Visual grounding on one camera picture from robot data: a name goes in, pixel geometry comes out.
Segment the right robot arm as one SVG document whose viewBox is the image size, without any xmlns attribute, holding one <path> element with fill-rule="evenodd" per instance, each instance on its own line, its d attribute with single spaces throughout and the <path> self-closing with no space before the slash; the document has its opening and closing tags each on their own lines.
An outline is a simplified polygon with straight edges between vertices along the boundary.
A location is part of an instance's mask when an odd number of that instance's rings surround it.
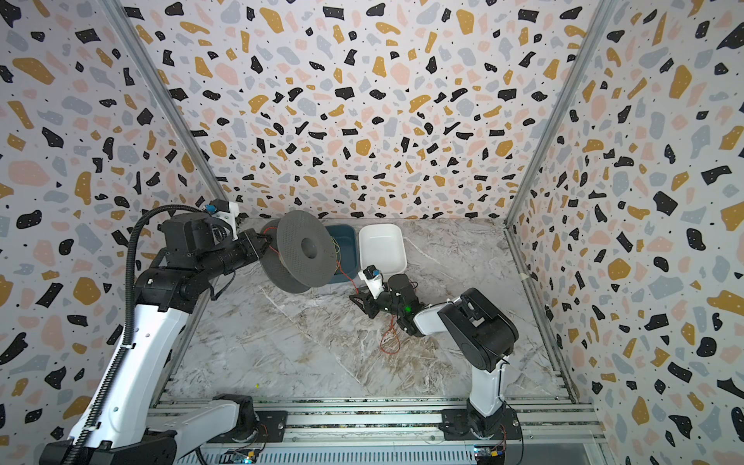
<svg viewBox="0 0 744 465">
<path fill-rule="evenodd" d="M 404 333 L 422 338 L 447 333 L 471 367 L 471 391 L 466 408 L 443 416 L 441 430 L 453 436 L 488 440 L 506 433 L 507 404 L 503 373 L 519 333 L 515 324 L 481 291 L 471 288 L 438 304 L 423 304 L 418 286 L 404 273 L 385 279 L 370 265 L 358 273 L 366 286 L 350 301 L 370 319 L 391 316 L 387 337 Z"/>
</svg>

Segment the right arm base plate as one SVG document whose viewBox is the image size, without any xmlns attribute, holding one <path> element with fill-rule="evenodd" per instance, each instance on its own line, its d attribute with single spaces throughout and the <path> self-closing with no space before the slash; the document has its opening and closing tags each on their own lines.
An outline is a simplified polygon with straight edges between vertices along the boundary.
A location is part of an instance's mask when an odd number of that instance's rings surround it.
<svg viewBox="0 0 744 465">
<path fill-rule="evenodd" d="M 441 413 L 438 429 L 447 441 L 521 440 L 520 421 L 512 408 L 503 406 L 490 417 L 482 417 L 476 410 L 446 409 Z"/>
</svg>

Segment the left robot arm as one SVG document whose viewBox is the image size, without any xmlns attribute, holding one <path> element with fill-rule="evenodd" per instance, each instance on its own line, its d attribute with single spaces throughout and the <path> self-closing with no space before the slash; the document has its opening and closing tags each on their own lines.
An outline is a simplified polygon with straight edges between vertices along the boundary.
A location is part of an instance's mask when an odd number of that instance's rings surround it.
<svg viewBox="0 0 744 465">
<path fill-rule="evenodd" d="M 172 464 L 223 434 L 251 439 L 262 432 L 249 396 L 221 395 L 160 426 L 148 426 L 150 405 L 178 335 L 200 297 L 217 300 L 213 282 L 234 277 L 267 251 L 271 239 L 238 230 L 239 208 L 163 205 L 147 211 L 129 240 L 125 323 L 112 360 L 68 438 L 45 445 L 42 464 Z"/>
</svg>

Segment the grey cable spool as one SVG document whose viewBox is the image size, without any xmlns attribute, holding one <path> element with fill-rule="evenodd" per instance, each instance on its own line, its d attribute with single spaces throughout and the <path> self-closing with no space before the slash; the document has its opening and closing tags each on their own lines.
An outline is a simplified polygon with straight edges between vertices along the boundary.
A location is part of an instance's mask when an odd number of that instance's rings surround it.
<svg viewBox="0 0 744 465">
<path fill-rule="evenodd" d="M 261 257 L 262 268 L 280 290 L 302 294 L 321 288 L 336 273 L 336 250 L 331 234 L 314 215 L 294 210 L 261 229 L 270 239 Z"/>
</svg>

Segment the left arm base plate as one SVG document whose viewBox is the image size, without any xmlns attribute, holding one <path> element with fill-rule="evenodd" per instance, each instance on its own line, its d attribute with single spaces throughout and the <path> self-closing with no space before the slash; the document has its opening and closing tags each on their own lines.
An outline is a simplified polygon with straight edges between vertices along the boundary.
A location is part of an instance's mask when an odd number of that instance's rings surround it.
<svg viewBox="0 0 744 465">
<path fill-rule="evenodd" d="M 258 411 L 246 422 L 248 444 L 279 444 L 284 441 L 288 424 L 287 411 Z"/>
</svg>

